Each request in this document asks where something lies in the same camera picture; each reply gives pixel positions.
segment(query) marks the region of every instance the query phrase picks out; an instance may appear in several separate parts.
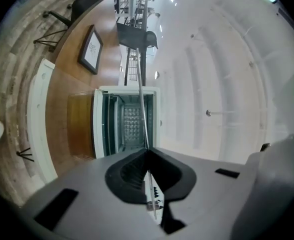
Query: caster wheel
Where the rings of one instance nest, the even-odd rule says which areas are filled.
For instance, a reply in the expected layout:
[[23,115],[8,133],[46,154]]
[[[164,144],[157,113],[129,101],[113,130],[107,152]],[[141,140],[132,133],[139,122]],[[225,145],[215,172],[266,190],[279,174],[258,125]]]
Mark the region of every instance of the caster wheel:
[[42,13],[42,17],[43,18],[47,18],[49,16],[49,11],[45,10],[43,13]]

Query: black rectangular cutout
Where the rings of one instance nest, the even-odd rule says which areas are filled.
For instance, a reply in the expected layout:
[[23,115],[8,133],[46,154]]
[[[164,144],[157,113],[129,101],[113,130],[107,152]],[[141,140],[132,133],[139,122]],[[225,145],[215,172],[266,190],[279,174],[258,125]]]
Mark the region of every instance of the black rectangular cutout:
[[34,220],[46,229],[53,231],[69,206],[73,203],[78,192],[72,189],[63,189],[35,218]]
[[222,175],[225,175],[225,176],[228,176],[228,177],[231,177],[231,178],[234,178],[234,179],[237,179],[240,172],[236,172],[236,171],[232,171],[232,170],[226,170],[226,169],[217,169],[215,170],[215,173],[218,173],[218,174],[222,174]]

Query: framed sign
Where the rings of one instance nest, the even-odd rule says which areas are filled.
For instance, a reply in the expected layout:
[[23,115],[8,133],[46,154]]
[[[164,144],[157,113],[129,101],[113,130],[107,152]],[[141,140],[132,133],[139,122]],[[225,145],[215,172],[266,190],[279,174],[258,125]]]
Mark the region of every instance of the framed sign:
[[102,49],[102,39],[96,32],[95,25],[91,25],[82,44],[78,62],[94,75],[97,75]]

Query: white ceiling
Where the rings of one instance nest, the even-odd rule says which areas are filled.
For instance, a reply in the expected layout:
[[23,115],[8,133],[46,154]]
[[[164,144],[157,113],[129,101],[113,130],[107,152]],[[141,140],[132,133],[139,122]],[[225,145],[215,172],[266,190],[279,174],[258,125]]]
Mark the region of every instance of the white ceiling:
[[[148,6],[161,14],[147,21],[159,50],[147,52],[146,83],[161,89],[162,148],[245,163],[263,143],[292,132],[274,104],[294,74],[294,30],[276,14],[278,3],[155,0]],[[218,114],[208,117],[207,109]]]

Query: wooden floor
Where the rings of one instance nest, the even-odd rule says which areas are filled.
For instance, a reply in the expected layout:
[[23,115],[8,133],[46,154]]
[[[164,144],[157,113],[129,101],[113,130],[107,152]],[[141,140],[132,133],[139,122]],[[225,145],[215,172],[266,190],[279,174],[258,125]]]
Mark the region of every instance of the wooden floor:
[[5,133],[0,140],[0,194],[21,206],[44,183],[32,161],[16,155],[29,148],[26,106],[29,86],[48,47],[33,40],[66,29],[44,10],[70,17],[73,0],[17,0],[0,26],[0,120]]

